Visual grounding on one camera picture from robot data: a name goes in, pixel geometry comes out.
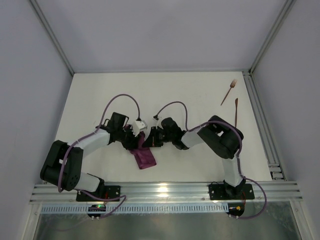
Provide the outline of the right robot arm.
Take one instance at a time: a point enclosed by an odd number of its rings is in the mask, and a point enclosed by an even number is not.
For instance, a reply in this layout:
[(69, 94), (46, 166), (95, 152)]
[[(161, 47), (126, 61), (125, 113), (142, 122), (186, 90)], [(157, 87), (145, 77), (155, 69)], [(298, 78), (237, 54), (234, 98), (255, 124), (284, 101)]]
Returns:
[(179, 150), (188, 150), (205, 143), (222, 159), (224, 190), (229, 198), (234, 199), (242, 194), (246, 184), (240, 164), (243, 139), (239, 129), (217, 115), (190, 130), (182, 130), (171, 117), (167, 117), (151, 128), (142, 146), (159, 148), (164, 143), (172, 143)]

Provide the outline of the purple satin napkin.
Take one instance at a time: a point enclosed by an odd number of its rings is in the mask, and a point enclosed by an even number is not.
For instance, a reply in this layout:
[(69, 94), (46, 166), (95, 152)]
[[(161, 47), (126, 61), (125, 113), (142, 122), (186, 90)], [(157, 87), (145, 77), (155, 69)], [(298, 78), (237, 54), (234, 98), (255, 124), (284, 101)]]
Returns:
[(148, 147), (143, 147), (145, 133), (141, 131), (138, 137), (138, 148), (128, 150), (133, 156), (140, 170), (151, 168), (157, 165), (156, 159)]

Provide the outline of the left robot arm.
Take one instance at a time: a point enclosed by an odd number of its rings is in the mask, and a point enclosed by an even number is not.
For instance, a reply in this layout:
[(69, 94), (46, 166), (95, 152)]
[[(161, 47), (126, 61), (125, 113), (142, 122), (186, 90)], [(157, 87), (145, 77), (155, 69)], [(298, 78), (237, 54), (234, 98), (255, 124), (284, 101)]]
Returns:
[(128, 124), (129, 118), (114, 112), (110, 119), (73, 143), (56, 140), (52, 143), (40, 171), (40, 178), (58, 187), (60, 192), (81, 190), (98, 191), (103, 180), (82, 172), (85, 157), (114, 142), (120, 142), (126, 150), (139, 147), (140, 132), (147, 126), (140, 118)]

